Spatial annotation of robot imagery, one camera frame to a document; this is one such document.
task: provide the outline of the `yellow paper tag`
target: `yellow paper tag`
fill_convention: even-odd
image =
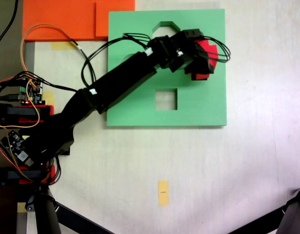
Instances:
[[[70,41],[52,41],[51,50],[75,50],[77,47]]]
[[[43,91],[43,100],[46,105],[55,105],[55,98],[52,91]]]
[[[167,180],[159,180],[159,206],[167,206],[169,203],[169,182]]]

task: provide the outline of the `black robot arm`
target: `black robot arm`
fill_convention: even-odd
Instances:
[[[137,52],[88,88],[78,90],[60,114],[35,127],[23,143],[26,153],[35,165],[40,165],[66,151],[74,141],[76,124],[95,110],[101,114],[116,105],[153,76],[159,67],[172,72],[185,69],[186,73],[190,70],[199,74],[212,73],[207,52],[196,42],[202,37],[199,29],[193,29],[171,38],[152,39],[145,52]]]

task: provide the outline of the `green foam board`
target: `green foam board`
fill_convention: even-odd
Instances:
[[[109,40],[123,33],[144,33],[152,36],[159,26],[173,24],[179,30],[199,28],[206,36],[225,42],[225,11],[135,11],[110,12]],[[121,41],[108,48],[108,70],[130,54],[143,51],[132,41]],[[156,110],[155,93],[177,89],[177,110]],[[183,70],[158,73],[107,112],[109,126],[223,126],[226,125],[225,64],[217,63],[208,80],[191,81]]]

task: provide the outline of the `orange board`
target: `orange board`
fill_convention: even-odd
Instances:
[[[134,9],[135,0],[23,0],[22,34],[35,24],[51,23],[75,40],[107,39],[109,11]],[[47,27],[26,37],[26,41],[61,40],[67,40],[64,34]]]
[[[97,0],[96,2],[96,38],[108,40],[109,12],[134,11],[135,0]]]

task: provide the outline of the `white surface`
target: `white surface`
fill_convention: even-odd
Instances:
[[[116,234],[225,234],[300,187],[300,0],[136,0],[137,10],[211,7],[226,10],[232,51],[227,126],[109,128],[93,113],[61,157],[62,178],[51,186],[60,203]],[[87,54],[100,44],[80,43]],[[92,63],[97,76],[105,58]],[[82,64],[77,51],[36,43],[35,73],[50,82],[83,87]],[[54,94],[60,112],[72,93]],[[169,181],[166,207],[158,206],[160,179]]]

